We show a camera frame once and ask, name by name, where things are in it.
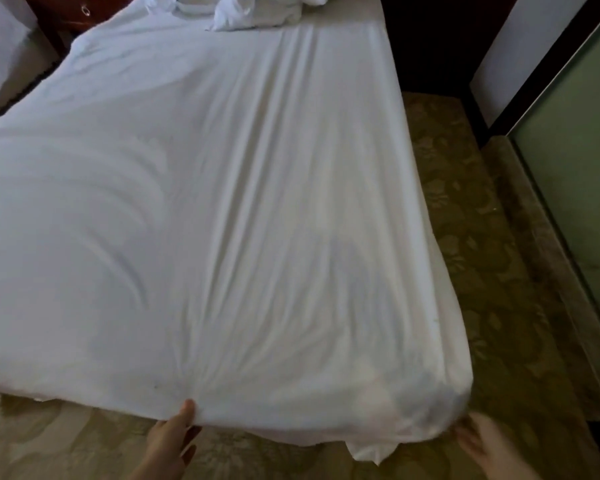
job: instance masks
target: patterned carpet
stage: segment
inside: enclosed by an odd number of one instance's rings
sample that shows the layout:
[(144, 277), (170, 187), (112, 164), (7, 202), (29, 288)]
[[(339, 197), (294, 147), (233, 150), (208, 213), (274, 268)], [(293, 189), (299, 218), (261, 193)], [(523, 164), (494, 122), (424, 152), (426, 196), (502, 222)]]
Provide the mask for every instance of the patterned carpet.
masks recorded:
[[(496, 199), (460, 101), (405, 94), (434, 231), (463, 309), (472, 408), (501, 421), (545, 480), (600, 479), (593, 443), (550, 326)], [(118, 479), (138, 462), (151, 422), (74, 404), (0, 397), (0, 479)], [(444, 436), (401, 445), (380, 466), (344, 444), (298, 448), (205, 428), (186, 479), (474, 480)]]

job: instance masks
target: white fitted sheet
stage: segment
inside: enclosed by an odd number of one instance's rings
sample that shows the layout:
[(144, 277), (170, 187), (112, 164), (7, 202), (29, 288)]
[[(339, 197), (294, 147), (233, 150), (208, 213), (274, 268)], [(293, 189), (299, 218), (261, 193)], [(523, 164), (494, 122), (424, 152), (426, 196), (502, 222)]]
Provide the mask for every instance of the white fitted sheet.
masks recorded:
[(379, 461), (472, 383), (379, 0), (136, 0), (0, 118), (0, 391)]

